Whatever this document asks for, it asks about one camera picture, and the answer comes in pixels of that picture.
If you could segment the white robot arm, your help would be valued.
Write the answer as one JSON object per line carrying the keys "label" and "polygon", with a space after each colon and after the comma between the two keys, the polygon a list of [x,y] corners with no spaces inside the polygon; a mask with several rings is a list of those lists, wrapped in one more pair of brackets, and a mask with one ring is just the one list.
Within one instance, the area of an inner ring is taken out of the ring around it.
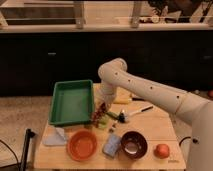
{"label": "white robot arm", "polygon": [[134,76],[127,63],[116,58],[98,69],[101,79],[98,99],[111,105],[117,88],[124,88],[192,127],[187,171],[213,171],[213,101],[191,92]]}

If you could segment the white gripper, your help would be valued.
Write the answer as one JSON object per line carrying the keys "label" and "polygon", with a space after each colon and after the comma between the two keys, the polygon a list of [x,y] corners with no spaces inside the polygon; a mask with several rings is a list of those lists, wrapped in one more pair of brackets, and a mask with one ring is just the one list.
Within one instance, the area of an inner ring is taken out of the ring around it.
{"label": "white gripper", "polygon": [[100,88],[95,90],[95,107],[99,108],[102,104],[109,110],[114,101],[113,95],[104,94]]}

